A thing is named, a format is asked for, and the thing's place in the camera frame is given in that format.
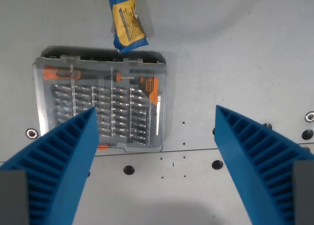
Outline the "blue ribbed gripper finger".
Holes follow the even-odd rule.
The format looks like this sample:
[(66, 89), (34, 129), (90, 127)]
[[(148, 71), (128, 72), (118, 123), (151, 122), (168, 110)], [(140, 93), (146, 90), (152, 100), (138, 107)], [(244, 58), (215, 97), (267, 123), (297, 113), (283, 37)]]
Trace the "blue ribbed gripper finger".
[(296, 222), (292, 166), (314, 155), (285, 136), (217, 105), (214, 140), (254, 225)]
[(96, 109), (90, 108), (1, 165), (1, 171), (25, 173), (31, 225), (72, 224), (98, 145)]

